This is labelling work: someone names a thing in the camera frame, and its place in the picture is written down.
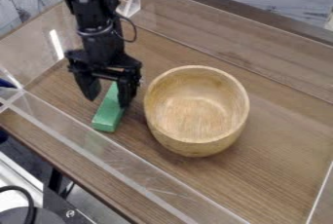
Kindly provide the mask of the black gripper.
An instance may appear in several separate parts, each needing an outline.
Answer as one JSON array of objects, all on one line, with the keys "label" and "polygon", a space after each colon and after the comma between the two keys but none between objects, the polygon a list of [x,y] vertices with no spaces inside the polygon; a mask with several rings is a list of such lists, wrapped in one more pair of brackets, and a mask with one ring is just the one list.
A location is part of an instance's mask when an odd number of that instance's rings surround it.
[{"label": "black gripper", "polygon": [[102,85],[101,79],[118,82],[119,107],[126,108],[141,86],[142,63],[125,51],[119,32],[82,35],[82,48],[66,51],[69,70],[85,97],[94,101]]}]

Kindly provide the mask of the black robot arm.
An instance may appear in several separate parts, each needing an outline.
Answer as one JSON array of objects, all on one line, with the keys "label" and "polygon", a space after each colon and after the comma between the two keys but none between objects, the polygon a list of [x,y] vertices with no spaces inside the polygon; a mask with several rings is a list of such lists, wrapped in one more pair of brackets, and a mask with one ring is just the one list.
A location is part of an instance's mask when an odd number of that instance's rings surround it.
[{"label": "black robot arm", "polygon": [[77,20],[77,34],[82,49],[67,50],[69,71],[73,73],[81,91],[89,100],[98,97],[101,79],[117,83],[119,107],[126,108],[141,84],[142,62],[125,51],[118,13],[119,0],[65,0]]}]

